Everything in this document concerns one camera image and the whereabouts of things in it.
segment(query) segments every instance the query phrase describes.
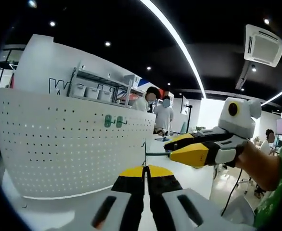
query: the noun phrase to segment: dark hair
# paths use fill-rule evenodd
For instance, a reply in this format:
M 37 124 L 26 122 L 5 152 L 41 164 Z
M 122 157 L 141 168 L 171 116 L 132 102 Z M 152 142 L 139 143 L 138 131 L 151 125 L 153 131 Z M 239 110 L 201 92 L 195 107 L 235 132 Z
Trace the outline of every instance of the dark hair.
M 265 132 L 266 139 L 268 139 L 268 138 L 269 138 L 269 134 L 271 134 L 271 133 L 274 133 L 274 131 L 273 131 L 273 130 L 271 130 L 271 129 L 267 129 L 267 130 L 266 130 L 266 132 Z
M 153 93 L 156 96 L 156 99 L 160 99 L 160 91 L 156 87 L 149 87 L 146 91 L 146 95 Z

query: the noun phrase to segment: ceiling air conditioner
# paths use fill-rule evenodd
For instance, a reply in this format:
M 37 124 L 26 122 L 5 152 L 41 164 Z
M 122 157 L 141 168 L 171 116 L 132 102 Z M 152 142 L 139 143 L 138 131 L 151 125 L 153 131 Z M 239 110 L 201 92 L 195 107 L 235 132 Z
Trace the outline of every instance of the ceiling air conditioner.
M 282 40 L 275 34 L 246 25 L 244 59 L 276 67 L 282 56 Z

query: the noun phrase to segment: perforated panel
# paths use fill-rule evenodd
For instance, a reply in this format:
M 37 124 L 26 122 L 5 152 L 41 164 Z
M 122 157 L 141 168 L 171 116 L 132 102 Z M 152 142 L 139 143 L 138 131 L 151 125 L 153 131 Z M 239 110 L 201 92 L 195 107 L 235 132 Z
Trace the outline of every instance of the perforated panel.
M 106 115 L 116 124 L 105 128 Z M 155 115 L 63 96 L 0 89 L 0 148 L 23 196 L 63 197 L 113 185 L 140 165 Z

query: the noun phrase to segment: black ceiling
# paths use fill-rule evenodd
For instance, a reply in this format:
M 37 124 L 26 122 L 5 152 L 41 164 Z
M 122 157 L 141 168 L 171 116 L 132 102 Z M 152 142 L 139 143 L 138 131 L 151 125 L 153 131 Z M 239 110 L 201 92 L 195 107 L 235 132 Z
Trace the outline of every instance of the black ceiling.
M 254 63 L 245 91 L 235 89 L 243 70 L 244 27 L 252 24 L 282 38 L 282 8 L 261 4 L 195 3 L 152 0 L 175 27 L 187 46 L 205 90 L 245 94 L 267 100 L 282 90 L 282 59 L 276 68 Z M 54 41 L 109 60 L 157 86 L 199 89 L 181 50 L 162 23 L 139 0 L 39 1 L 27 8 L 7 43 L 26 44 L 32 34 L 54 36 Z M 264 18 L 270 25 L 264 24 Z M 48 22 L 54 20 L 56 27 Z M 112 46 L 104 46 L 110 41 Z M 199 93 L 184 93 L 200 98 Z M 211 97 L 225 98 L 221 95 Z M 274 103 L 282 106 L 282 97 Z

